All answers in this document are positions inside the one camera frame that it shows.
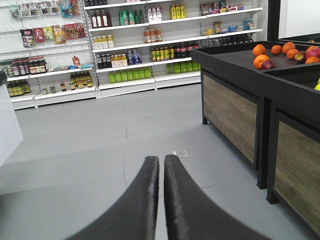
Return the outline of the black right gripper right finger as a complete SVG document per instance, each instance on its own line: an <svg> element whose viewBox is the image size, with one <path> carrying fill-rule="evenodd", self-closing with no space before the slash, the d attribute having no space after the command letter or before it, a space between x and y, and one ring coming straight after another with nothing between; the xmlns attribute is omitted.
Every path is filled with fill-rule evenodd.
<svg viewBox="0 0 320 240"><path fill-rule="evenodd" d="M164 207L170 240L268 239L213 202L173 154L164 158Z"/></svg>

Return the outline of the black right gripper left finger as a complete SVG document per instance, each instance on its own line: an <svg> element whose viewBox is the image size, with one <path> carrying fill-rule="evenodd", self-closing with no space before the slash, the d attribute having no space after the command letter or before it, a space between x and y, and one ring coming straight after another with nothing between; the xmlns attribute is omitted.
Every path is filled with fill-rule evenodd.
<svg viewBox="0 0 320 240"><path fill-rule="evenodd" d="M121 197L69 240L154 240L159 202L159 158L147 156Z"/></svg>

